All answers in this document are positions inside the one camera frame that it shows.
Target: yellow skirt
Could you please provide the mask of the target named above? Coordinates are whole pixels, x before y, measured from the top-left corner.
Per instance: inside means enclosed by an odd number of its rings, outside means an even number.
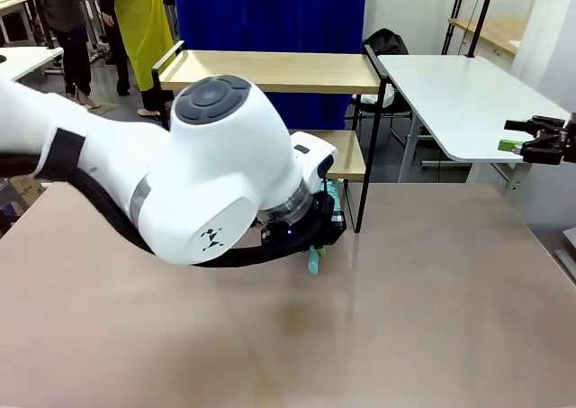
[[[152,88],[152,67],[173,45],[163,0],[116,0],[114,4],[126,53],[138,88]]]

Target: robot logo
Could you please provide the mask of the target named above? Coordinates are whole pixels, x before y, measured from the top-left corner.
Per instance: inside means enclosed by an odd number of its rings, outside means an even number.
[[[222,244],[222,243],[214,240],[214,239],[216,239],[216,236],[218,235],[218,233],[219,233],[220,231],[222,231],[222,228],[219,228],[219,229],[216,230],[216,231],[213,230],[212,228],[210,228],[208,231],[202,233],[202,235],[200,236],[200,238],[202,238],[202,237],[204,237],[204,236],[207,236],[208,239],[210,239],[210,244],[208,245],[208,247],[202,249],[202,252],[205,252],[206,250],[211,249],[211,248],[213,248],[214,246],[220,246],[220,247],[224,246],[224,244]]]

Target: white wall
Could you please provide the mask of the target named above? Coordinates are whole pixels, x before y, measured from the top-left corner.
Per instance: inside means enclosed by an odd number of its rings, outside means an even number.
[[[492,0],[489,16],[528,17],[534,0]],[[470,19],[476,0],[463,0],[460,17]],[[480,0],[474,17],[482,9]],[[402,36],[411,54],[439,54],[454,0],[366,0],[364,36],[383,27]]]
[[[536,0],[512,74],[576,112],[576,0]],[[511,202],[531,225],[576,226],[576,165],[534,166]]]

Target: white robotic arm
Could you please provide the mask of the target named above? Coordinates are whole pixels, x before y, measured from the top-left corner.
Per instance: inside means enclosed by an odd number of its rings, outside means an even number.
[[[241,265],[329,244],[333,202],[317,191],[336,149],[303,132],[291,137],[266,96],[241,78],[185,89],[173,104],[171,131],[105,120],[5,81],[0,105],[0,175],[11,161],[33,160],[33,175],[69,181],[124,237],[167,262],[213,262],[256,217],[286,232],[297,226],[299,238],[276,245],[278,253],[251,249]]]

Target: blue curtain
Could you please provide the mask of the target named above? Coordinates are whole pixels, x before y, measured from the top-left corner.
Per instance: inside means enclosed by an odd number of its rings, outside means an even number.
[[[360,53],[364,0],[176,0],[191,50]],[[268,94],[286,126],[344,129],[348,95]]]

